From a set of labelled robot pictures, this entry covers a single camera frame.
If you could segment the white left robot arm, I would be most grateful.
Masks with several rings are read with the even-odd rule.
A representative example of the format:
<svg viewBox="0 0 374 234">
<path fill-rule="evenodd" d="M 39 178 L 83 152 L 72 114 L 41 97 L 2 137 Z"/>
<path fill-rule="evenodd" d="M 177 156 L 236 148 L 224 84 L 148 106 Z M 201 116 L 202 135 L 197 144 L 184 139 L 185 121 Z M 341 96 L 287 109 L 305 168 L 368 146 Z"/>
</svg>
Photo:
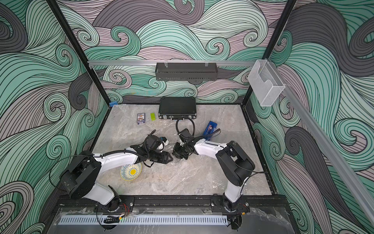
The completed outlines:
<svg viewBox="0 0 374 234">
<path fill-rule="evenodd" d="M 60 182 L 71 199 L 90 199 L 106 207 L 110 212 L 119 208 L 122 201 L 110 185 L 97 182 L 97 177 L 105 171 L 121 166 L 132 166 L 144 161 L 168 164 L 172 161 L 165 137 L 150 138 L 140 145 L 132 145 L 123 150 L 104 154 L 83 151 L 74 156 L 67 168 L 60 174 Z"/>
</svg>

